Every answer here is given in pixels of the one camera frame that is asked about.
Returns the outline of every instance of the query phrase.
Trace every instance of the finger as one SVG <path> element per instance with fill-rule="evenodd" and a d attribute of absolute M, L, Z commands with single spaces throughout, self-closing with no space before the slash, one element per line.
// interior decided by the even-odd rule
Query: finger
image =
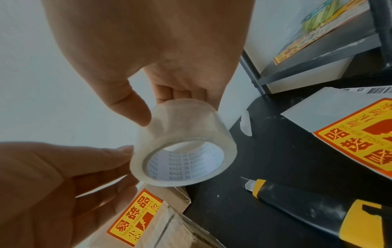
<path fill-rule="evenodd" d="M 119 149 L 48 144 L 39 146 L 39 149 L 32 147 L 30 151 L 43 163 L 55 168 L 64 178 L 115 169 L 129 162 L 133 154 L 133 146 Z"/>
<path fill-rule="evenodd" d="M 214 89 L 214 90 L 207 90 L 207 97 L 206 101 L 209 103 L 214 109 L 218 111 L 219 104 L 221 102 L 223 93 L 225 89 Z"/>
<path fill-rule="evenodd" d="M 75 195 L 78 196 L 87 193 L 102 185 L 123 177 L 130 172 L 129 163 L 125 163 L 122 166 L 112 170 L 100 171 L 74 177 L 73 184 L 75 186 Z"/>
<path fill-rule="evenodd" d="M 151 112 L 144 100 L 132 89 L 128 80 L 89 82 L 106 106 L 141 126 L 151 121 Z"/>
<path fill-rule="evenodd" d="M 178 90 L 173 89 L 173 98 L 181 99 L 181 98 L 191 98 L 191 92 L 189 90 Z"/>
<path fill-rule="evenodd" d="M 151 84 L 152 91 L 156 98 L 156 104 L 164 103 L 168 100 L 173 100 L 173 89 L 168 86 Z"/>
<path fill-rule="evenodd" d="M 75 246 L 93 232 L 98 230 L 108 220 L 127 207 L 137 193 L 135 186 L 129 186 L 120 192 L 113 200 L 93 211 L 79 215 L 73 220 L 73 237 L 71 246 Z"/>
<path fill-rule="evenodd" d="M 207 98 L 207 91 L 205 89 L 196 89 L 191 91 L 192 99 L 205 102 Z"/>
<path fill-rule="evenodd" d="M 139 181 L 132 174 L 129 174 L 113 185 L 103 188 L 97 192 L 77 197 L 73 211 L 74 216 L 87 213 L 102 206 L 116 197 L 125 188 L 129 186 L 136 186 L 138 182 Z"/>

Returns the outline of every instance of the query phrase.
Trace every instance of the fingernail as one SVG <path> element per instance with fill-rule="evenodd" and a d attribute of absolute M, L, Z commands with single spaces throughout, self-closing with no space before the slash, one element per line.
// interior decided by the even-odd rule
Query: fingernail
<path fill-rule="evenodd" d="M 130 153 L 134 152 L 134 146 L 133 145 L 125 145 L 125 146 L 117 148 L 117 150 L 120 150 L 123 153 L 130 154 Z"/>

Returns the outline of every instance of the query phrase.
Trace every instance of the orange fragile label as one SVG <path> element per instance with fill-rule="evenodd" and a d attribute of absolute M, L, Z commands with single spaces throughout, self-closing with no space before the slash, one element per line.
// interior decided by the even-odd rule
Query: orange fragile label
<path fill-rule="evenodd" d="M 135 246 L 161 205 L 162 200 L 143 190 L 107 233 L 130 246 Z"/>
<path fill-rule="evenodd" d="M 381 99 L 313 134 L 392 179 L 392 99 Z"/>

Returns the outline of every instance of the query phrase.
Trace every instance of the black table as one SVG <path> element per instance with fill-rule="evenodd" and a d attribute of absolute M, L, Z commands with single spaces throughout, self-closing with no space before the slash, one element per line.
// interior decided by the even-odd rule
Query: black table
<path fill-rule="evenodd" d="M 392 84 L 392 69 L 294 89 L 256 99 L 248 108 L 253 136 L 239 120 L 230 129 L 237 158 L 222 174 L 187 186 L 192 204 L 185 215 L 226 247 L 348 247 L 254 198 L 240 177 L 266 179 L 287 186 L 348 196 L 392 206 L 392 181 L 342 155 L 280 113 L 323 87 Z"/>

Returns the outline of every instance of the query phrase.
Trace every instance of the barcode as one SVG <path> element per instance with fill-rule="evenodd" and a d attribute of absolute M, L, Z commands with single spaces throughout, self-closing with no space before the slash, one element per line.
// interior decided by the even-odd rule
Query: barcode
<path fill-rule="evenodd" d="M 367 94 L 386 94 L 386 93 L 392 93 L 392 87 L 376 87 L 376 88 L 371 88 Z"/>

